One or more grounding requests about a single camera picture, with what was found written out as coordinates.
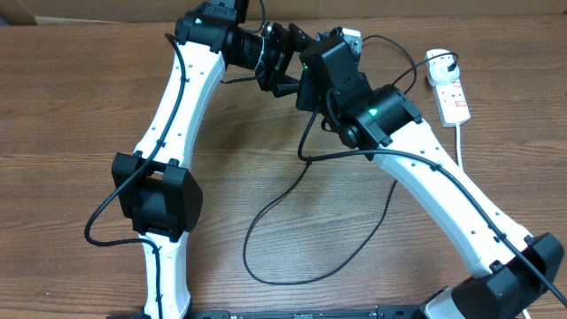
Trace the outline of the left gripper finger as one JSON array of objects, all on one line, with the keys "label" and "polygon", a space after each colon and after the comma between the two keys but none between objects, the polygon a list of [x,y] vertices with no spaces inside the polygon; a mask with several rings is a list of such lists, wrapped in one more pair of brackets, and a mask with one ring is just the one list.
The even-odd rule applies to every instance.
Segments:
[{"label": "left gripper finger", "polygon": [[294,51],[305,51],[309,46],[316,43],[316,40],[305,33],[296,24],[290,23],[288,30],[291,37],[291,48]]},{"label": "left gripper finger", "polygon": [[276,80],[271,87],[274,97],[284,97],[294,94],[299,89],[299,80],[289,76],[283,75],[280,79]]}]

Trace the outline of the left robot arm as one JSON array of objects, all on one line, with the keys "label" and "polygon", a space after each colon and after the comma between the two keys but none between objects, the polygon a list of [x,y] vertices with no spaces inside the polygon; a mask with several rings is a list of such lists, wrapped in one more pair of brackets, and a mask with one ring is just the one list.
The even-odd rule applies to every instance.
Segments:
[{"label": "left robot arm", "polygon": [[120,207],[144,249],[147,300],[141,318],[190,313],[187,245],[203,204],[191,159],[205,110],[228,66],[252,70],[260,88],[277,97],[298,89],[285,70],[311,38],[294,24],[274,22],[256,35],[240,26],[247,6],[246,1],[204,2],[176,22],[167,38],[174,62],[158,110],[134,151],[113,160]]}]

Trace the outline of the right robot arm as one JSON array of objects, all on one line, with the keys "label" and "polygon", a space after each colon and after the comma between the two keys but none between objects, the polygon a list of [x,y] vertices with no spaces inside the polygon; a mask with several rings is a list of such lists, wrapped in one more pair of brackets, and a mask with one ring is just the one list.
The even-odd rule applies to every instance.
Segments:
[{"label": "right robot arm", "polygon": [[513,318],[546,292],[564,250],[500,210],[440,145],[420,110],[395,86],[372,89],[358,68],[358,45],[340,35],[307,43],[297,107],[322,115],[346,156],[375,161],[440,226],[469,271],[435,293],[417,318]]}]

